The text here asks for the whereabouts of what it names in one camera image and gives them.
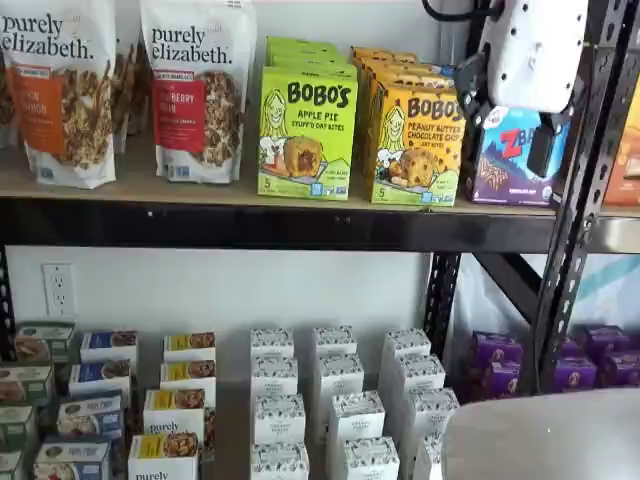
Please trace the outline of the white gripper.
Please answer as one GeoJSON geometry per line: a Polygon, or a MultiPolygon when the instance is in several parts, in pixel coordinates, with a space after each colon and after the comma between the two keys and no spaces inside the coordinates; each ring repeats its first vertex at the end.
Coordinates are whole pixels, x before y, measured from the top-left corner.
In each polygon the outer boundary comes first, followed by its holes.
{"type": "Polygon", "coordinates": [[[546,177],[557,139],[571,120],[566,107],[583,48],[586,0],[496,1],[500,15],[485,24],[490,46],[487,89],[495,106],[541,112],[527,159],[546,177]]]}

